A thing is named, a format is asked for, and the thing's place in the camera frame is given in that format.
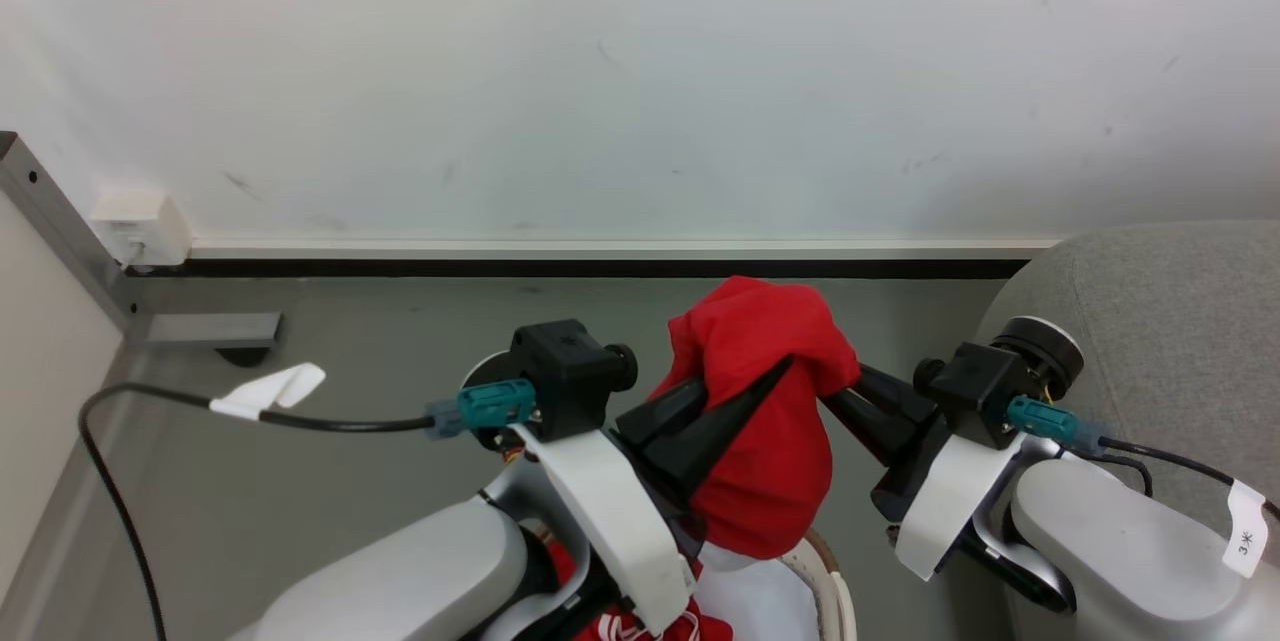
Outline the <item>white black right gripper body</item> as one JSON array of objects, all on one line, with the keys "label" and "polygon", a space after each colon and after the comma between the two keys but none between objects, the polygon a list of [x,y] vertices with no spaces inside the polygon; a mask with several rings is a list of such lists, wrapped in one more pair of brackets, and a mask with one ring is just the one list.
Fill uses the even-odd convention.
[{"label": "white black right gripper body", "polygon": [[932,580],[1021,445],[1023,435],[1015,432],[1005,449],[988,448],[936,418],[870,491],[876,509],[899,526],[900,564]]}]

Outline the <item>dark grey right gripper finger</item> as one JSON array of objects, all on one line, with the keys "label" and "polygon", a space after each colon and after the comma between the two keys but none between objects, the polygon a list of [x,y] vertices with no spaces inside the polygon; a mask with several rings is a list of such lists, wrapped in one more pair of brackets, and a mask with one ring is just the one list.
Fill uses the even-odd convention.
[{"label": "dark grey right gripper finger", "polygon": [[929,423],[937,416],[938,409],[933,400],[924,398],[910,385],[910,383],[893,377],[881,368],[860,363],[860,377],[852,386],[852,392],[879,412],[908,418],[910,423]]},{"label": "dark grey right gripper finger", "polygon": [[899,462],[906,447],[906,418],[881,409],[854,389],[836,392],[820,403],[883,467]]}]

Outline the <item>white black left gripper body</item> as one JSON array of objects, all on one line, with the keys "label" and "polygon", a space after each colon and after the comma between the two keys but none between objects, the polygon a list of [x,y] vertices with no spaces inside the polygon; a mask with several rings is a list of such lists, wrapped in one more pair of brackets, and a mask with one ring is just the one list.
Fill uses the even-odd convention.
[{"label": "white black left gripper body", "polygon": [[573,564],[558,590],[511,606],[511,637],[575,638],[609,610],[653,638],[678,624],[692,568],[614,441],[599,430],[557,441],[525,423],[511,431],[524,454],[509,463],[509,516],[541,526]]}]

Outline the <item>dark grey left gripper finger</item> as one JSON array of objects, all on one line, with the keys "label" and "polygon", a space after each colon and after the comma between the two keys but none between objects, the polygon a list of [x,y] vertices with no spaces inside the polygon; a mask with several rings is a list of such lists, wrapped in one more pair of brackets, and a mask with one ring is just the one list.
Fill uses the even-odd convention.
[{"label": "dark grey left gripper finger", "polygon": [[646,445],[646,467],[658,473],[676,498],[685,504],[691,503],[792,363],[792,357],[783,357],[739,395],[718,407],[705,408],[685,430],[650,441]]},{"label": "dark grey left gripper finger", "polygon": [[701,377],[689,377],[618,416],[614,436],[627,448],[645,448],[650,441],[689,427],[701,416],[707,400],[708,390]]}]

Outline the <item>white laundry basket brown rim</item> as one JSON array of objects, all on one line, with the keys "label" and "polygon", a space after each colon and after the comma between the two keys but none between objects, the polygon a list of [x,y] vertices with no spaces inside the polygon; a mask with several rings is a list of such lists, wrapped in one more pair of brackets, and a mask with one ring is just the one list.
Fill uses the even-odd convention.
[{"label": "white laundry basket brown rim", "polygon": [[780,560],[809,589],[820,641],[858,641],[855,609],[849,586],[829,545],[815,530]]}]

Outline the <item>pale blue white clothing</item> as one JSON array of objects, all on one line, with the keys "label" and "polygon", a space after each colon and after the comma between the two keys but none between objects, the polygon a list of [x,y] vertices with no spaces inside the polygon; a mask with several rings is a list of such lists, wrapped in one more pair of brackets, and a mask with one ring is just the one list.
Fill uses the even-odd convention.
[{"label": "pale blue white clothing", "polygon": [[781,560],[705,544],[694,601],[701,641],[820,641],[810,589]]}]

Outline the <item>white black baseboard strip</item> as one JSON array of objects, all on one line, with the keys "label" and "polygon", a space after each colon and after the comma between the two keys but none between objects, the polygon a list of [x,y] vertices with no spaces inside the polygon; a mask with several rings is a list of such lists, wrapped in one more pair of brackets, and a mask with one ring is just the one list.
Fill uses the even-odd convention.
[{"label": "white black baseboard strip", "polygon": [[129,278],[891,278],[997,280],[1050,239],[790,241],[790,243],[214,243],[179,264],[141,261]]}]

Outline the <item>grey fabric sofa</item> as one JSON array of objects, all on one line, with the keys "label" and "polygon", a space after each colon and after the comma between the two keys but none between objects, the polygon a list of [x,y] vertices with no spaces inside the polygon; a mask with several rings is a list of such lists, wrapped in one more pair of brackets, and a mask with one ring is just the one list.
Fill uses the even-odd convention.
[{"label": "grey fabric sofa", "polygon": [[1085,363],[1064,406],[1083,421],[1280,505],[1280,220],[1074,237],[1006,281],[975,339],[1016,316],[1074,336]]}]

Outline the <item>white wall socket box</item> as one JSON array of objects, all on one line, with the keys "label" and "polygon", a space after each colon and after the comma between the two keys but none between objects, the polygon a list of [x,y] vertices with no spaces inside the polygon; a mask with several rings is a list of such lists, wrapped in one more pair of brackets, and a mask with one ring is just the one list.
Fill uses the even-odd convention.
[{"label": "white wall socket box", "polygon": [[90,214],[90,226],[122,269],[182,266],[192,248],[189,225],[164,191],[104,191]]}]

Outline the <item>grey metal frame post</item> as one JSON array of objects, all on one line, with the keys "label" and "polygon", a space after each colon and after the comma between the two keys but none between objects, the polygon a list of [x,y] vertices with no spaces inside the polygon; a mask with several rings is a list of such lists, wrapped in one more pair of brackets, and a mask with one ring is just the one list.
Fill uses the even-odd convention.
[{"label": "grey metal frame post", "polygon": [[215,351],[271,351],[283,313],[155,313],[142,278],[123,273],[35,154],[13,131],[0,131],[0,191],[15,203],[60,262],[77,278],[128,342],[196,345]]}]

